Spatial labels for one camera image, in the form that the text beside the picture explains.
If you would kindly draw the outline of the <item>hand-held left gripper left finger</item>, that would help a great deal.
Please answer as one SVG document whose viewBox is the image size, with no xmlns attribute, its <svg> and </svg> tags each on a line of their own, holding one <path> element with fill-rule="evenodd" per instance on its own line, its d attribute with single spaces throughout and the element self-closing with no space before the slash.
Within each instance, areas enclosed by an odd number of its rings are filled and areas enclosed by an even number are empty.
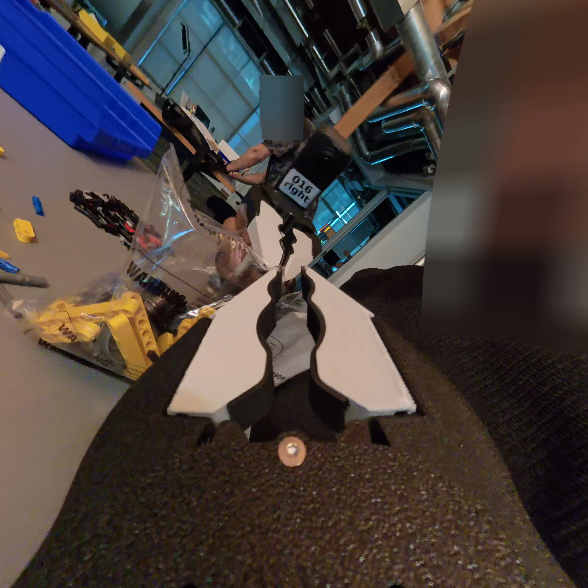
<svg viewBox="0 0 588 588">
<path fill-rule="evenodd" d="M 214 423 L 256 423 L 272 406 L 272 350 L 282 268 L 270 269 L 226 302 L 212 319 L 180 382 L 168 415 L 205 417 Z"/>
</svg>

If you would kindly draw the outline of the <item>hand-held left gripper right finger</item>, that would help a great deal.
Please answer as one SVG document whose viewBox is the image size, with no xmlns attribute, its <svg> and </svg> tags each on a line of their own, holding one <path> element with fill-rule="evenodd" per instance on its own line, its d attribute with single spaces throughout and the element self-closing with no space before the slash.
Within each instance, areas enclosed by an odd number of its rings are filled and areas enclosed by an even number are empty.
<svg viewBox="0 0 588 588">
<path fill-rule="evenodd" d="M 417 404 L 373 322 L 374 314 L 321 277 L 301 270 L 313 338 L 309 401 L 320 420 L 414 414 Z"/>
</svg>

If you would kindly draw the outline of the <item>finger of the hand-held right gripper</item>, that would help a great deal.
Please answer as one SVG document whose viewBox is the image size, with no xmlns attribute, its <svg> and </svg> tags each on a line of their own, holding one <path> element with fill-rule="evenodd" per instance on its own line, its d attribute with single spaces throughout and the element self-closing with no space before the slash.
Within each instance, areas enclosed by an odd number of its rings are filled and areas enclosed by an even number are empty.
<svg viewBox="0 0 588 588">
<path fill-rule="evenodd" d="M 294 279 L 300 274 L 301 267 L 308 266 L 321 252 L 320 238 L 312 231 L 292 230 L 295 241 L 284 267 L 284 279 Z"/>
<path fill-rule="evenodd" d="M 261 258 L 269 269 L 280 267 L 285 272 L 286 262 L 283 261 L 284 243 L 280 226 L 282 217 L 267 202 L 261 202 L 259 213 L 248 225 L 248 235 L 253 251 Z"/>
</svg>

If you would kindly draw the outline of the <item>clear plastic bag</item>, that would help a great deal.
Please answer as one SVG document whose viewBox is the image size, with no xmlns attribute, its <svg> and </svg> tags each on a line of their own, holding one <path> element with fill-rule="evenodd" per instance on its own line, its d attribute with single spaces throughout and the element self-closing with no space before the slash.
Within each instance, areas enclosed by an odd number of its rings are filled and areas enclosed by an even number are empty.
<svg viewBox="0 0 588 588">
<path fill-rule="evenodd" d="M 239 293 L 267 271 L 238 233 L 192 206 L 171 146 L 136 226 L 126 270 L 130 282 L 145 295 L 185 303 L 191 310 Z"/>
</svg>

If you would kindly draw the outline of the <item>blue plastic bin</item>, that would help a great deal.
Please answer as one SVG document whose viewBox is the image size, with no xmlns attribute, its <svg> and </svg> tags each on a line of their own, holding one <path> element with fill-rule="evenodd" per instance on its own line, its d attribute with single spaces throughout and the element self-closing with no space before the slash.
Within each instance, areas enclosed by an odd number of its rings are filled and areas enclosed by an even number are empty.
<svg viewBox="0 0 588 588">
<path fill-rule="evenodd" d="M 147 158 L 161 127 L 54 19 L 1 1 L 1 89 L 78 151 Z"/>
</svg>

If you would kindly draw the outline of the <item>bag of yellow beams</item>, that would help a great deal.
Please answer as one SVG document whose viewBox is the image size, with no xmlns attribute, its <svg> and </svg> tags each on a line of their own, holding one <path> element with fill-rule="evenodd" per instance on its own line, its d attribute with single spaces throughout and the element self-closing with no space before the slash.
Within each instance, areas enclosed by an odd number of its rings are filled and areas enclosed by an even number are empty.
<svg viewBox="0 0 588 588">
<path fill-rule="evenodd" d="M 189 300 L 167 282 L 138 270 L 102 276 L 76 294 L 50 302 L 13 298 L 4 305 L 40 346 L 136 380 L 229 299 Z"/>
</svg>

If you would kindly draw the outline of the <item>black device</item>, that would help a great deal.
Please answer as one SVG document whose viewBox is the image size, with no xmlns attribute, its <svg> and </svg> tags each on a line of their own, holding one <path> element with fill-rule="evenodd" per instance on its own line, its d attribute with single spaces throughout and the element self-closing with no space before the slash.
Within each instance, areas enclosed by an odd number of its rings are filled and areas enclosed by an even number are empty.
<svg viewBox="0 0 588 588">
<path fill-rule="evenodd" d="M 213 151 L 189 115 L 174 100 L 166 98 L 161 113 L 163 121 L 178 131 L 195 150 L 193 157 L 189 159 L 189 163 L 183 171 L 185 182 L 197 172 L 209 175 L 214 175 L 216 172 L 226 172 L 222 156 Z"/>
</svg>

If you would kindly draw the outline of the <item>pile of black red pins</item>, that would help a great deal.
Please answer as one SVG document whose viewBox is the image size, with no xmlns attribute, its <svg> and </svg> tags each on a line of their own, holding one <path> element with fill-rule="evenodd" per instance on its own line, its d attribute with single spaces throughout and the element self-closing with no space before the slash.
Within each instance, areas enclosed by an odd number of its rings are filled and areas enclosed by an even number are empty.
<svg viewBox="0 0 588 588">
<path fill-rule="evenodd" d="M 70 193 L 70 202 L 94 226 L 117 237 L 127 249 L 131 249 L 135 241 L 143 252 L 162 246 L 162 238 L 153 225 L 146 224 L 137 232 L 139 215 L 114 196 L 77 189 Z"/>
</svg>

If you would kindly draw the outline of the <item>grey axle piece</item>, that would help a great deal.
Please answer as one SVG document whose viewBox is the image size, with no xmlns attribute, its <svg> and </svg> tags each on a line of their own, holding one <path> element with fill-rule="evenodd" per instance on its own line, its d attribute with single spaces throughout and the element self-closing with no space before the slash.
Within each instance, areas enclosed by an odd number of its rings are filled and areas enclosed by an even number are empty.
<svg viewBox="0 0 588 588">
<path fill-rule="evenodd" d="M 18 273 L 12 274 L 3 271 L 1 272 L 1 283 L 39 289 L 47 289 L 49 287 L 49 283 L 44 277 L 21 275 Z"/>
</svg>

